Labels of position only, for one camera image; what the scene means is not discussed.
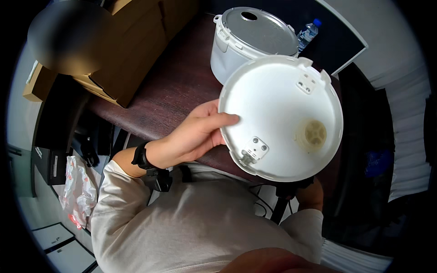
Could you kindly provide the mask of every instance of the sleeve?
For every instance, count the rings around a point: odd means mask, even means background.
[[[91,240],[97,262],[116,252],[124,241],[124,228],[147,206],[150,197],[150,189],[143,181],[127,175],[115,161],[110,161],[103,172],[105,177],[91,217]]]
[[[322,222],[322,212],[310,208],[288,216],[280,225],[294,240],[310,250],[310,262],[317,264],[320,264],[323,244]]]

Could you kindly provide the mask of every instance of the rice cooker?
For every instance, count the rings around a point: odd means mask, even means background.
[[[263,10],[234,7],[216,15],[214,23],[211,69],[221,84],[247,61],[266,55],[298,55],[294,29]]]
[[[332,160],[343,135],[330,76],[303,57],[265,55],[246,62],[223,86],[218,111],[240,117],[221,129],[235,164],[272,181],[317,174]]]

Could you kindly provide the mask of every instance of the desk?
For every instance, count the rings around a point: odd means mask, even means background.
[[[217,99],[220,95],[222,85],[210,67],[215,31],[213,18],[209,14],[198,15],[171,41],[145,77],[128,108],[93,96],[88,109],[145,140],[159,139],[171,133],[196,106]],[[340,96],[338,80],[332,78],[332,81]],[[324,188],[328,184],[324,181],[336,181],[339,156],[340,152],[337,152],[336,158],[320,173],[319,180],[326,184]],[[241,170],[232,161],[224,145],[215,147],[198,162],[255,183],[272,184],[272,181]]]

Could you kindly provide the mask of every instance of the water bottle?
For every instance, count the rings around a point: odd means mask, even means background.
[[[299,41],[299,53],[311,42],[312,39],[319,33],[319,27],[322,22],[319,19],[314,19],[310,24],[306,24],[305,27],[298,34]]]

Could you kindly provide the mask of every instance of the blue bottle cap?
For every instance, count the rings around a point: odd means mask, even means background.
[[[312,23],[315,24],[316,27],[318,27],[318,28],[322,25],[322,22],[319,19],[317,19],[317,18],[314,19],[314,21]]]

